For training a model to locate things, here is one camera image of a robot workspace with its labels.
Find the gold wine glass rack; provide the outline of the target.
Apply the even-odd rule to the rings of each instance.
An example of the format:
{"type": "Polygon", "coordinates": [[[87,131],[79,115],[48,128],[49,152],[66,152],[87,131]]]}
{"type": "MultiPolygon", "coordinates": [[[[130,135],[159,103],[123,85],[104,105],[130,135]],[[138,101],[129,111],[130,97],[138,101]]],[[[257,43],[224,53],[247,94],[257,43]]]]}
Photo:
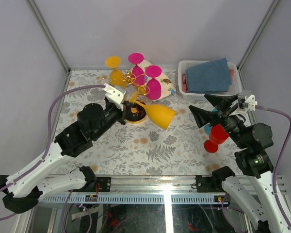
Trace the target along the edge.
{"type": "Polygon", "coordinates": [[[132,70],[126,70],[122,78],[124,84],[129,84],[135,89],[135,92],[131,95],[129,99],[128,112],[126,115],[126,121],[130,124],[139,124],[143,122],[147,117],[146,110],[143,107],[145,103],[141,102],[141,100],[138,99],[139,95],[145,96],[149,92],[146,91],[146,85],[141,85],[136,82],[136,80],[142,76],[145,76],[145,73],[143,71],[140,74],[136,75],[135,73],[133,73],[132,70]]]}

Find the magenta wine glass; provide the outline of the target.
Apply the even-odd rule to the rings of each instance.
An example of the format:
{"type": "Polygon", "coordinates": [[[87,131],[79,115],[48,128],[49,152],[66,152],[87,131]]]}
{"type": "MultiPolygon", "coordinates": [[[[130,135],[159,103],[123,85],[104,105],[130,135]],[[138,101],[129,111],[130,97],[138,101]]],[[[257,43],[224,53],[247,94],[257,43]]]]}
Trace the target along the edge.
{"type": "Polygon", "coordinates": [[[149,92],[147,98],[150,100],[158,100],[162,94],[162,88],[160,82],[156,79],[162,73],[162,69],[159,66],[151,65],[145,69],[145,74],[148,77],[147,87],[149,92]]]}
{"type": "Polygon", "coordinates": [[[133,85],[144,85],[145,84],[145,74],[139,64],[144,60],[144,56],[141,53],[132,53],[128,56],[128,61],[133,64],[131,70],[131,77],[133,80],[133,85]]]}

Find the yellow wine glass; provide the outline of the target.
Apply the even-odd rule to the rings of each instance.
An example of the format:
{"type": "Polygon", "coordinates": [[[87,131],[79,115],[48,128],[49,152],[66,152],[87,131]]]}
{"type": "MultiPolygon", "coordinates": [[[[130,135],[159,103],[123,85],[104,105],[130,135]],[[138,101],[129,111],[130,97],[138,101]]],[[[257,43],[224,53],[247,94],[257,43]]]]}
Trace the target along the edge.
{"type": "Polygon", "coordinates": [[[126,82],[124,81],[124,74],[118,67],[121,65],[121,59],[117,56],[110,56],[105,60],[105,66],[111,68],[110,73],[110,84],[112,86],[120,86],[122,88],[126,87],[126,82]]]}
{"type": "Polygon", "coordinates": [[[138,92],[136,91],[130,98],[131,103],[142,106],[150,119],[150,121],[163,130],[167,130],[168,126],[173,120],[176,111],[161,104],[146,105],[137,100],[138,92]]]}

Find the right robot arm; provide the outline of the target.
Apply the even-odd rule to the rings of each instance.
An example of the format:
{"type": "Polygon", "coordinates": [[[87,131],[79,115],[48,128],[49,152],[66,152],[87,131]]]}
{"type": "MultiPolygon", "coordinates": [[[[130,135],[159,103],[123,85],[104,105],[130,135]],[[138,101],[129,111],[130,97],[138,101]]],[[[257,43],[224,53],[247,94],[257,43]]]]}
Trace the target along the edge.
{"type": "Polygon", "coordinates": [[[257,233],[291,233],[291,212],[278,188],[277,166],[266,152],[273,146],[272,129],[264,123],[245,126],[237,115],[256,109],[262,110],[250,91],[234,96],[205,94],[205,99],[216,109],[206,111],[189,106],[199,128],[209,124],[221,126],[240,151],[235,159],[247,177],[258,199],[242,186],[235,173],[227,166],[212,172],[211,185],[216,191],[228,193],[250,219],[257,233]]]}

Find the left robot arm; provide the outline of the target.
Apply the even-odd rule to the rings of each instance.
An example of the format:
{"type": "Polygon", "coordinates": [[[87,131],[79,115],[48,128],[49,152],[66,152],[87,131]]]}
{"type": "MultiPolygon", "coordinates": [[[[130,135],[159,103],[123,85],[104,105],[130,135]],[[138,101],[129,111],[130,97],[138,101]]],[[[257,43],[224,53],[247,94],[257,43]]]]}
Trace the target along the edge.
{"type": "Polygon", "coordinates": [[[25,177],[13,182],[17,175],[0,175],[0,189],[5,196],[2,201],[6,209],[15,214],[35,207],[42,199],[68,190],[93,191],[97,177],[88,166],[81,166],[66,175],[48,178],[61,164],[76,158],[90,149],[115,123],[126,124],[132,103],[125,101],[119,109],[114,103],[105,101],[106,107],[90,103],[77,114],[77,121],[65,128],[50,144],[47,154],[42,154],[19,173],[25,177]],[[8,182],[13,184],[5,188],[8,182]]]}

